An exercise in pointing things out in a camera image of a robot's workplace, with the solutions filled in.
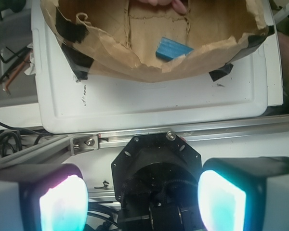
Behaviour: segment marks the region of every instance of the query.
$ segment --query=green object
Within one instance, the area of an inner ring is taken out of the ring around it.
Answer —
[[[26,5],[26,0],[0,0],[0,21],[3,20],[1,12],[11,9],[14,13],[22,11]]]

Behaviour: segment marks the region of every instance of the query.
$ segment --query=orange wire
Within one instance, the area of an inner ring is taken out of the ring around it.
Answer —
[[[30,54],[32,51],[28,53],[28,55],[25,57],[25,59],[22,61],[22,63],[17,67],[17,69],[11,74],[10,79],[6,81],[4,90],[10,94],[9,92],[9,85],[13,82],[13,80],[19,75],[19,73],[22,71],[22,69],[25,67],[25,65],[28,63],[30,59]]]

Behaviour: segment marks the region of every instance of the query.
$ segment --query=glowing light panel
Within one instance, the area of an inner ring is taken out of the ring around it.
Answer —
[[[200,176],[198,203],[207,230],[243,230],[246,193],[213,170]]]
[[[82,231],[87,220],[88,190],[83,179],[67,177],[39,199],[42,231]]]

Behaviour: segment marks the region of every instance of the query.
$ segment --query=black tape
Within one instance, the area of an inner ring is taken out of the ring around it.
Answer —
[[[87,80],[94,59],[65,44],[62,44],[61,49],[76,77],[79,80]]]
[[[261,36],[261,35],[251,35],[248,37],[248,41],[249,41],[249,45],[247,48],[244,48],[242,50],[240,50],[240,52],[238,54],[236,54],[232,60],[229,61],[229,63],[241,59],[253,52],[255,52],[261,44],[263,44],[263,42],[266,40],[266,38],[270,35],[273,35],[275,33],[274,30],[274,26],[269,26],[268,27],[269,31],[268,34],[265,36]]]
[[[76,25],[66,20],[61,12],[56,8],[56,29],[64,39],[70,42],[81,43],[89,34],[85,25]]]
[[[215,82],[216,80],[219,80],[220,78],[230,74],[232,68],[233,68],[232,64],[226,64],[225,66],[223,66],[217,70],[209,72],[209,74],[210,74],[213,82]]]

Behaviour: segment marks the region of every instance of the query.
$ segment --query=finger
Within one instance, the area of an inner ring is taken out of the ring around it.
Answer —
[[[186,7],[184,6],[184,4],[180,0],[172,0],[171,3],[172,3],[172,7],[174,8],[174,10],[177,13],[180,13],[180,14],[186,14],[187,13]]]

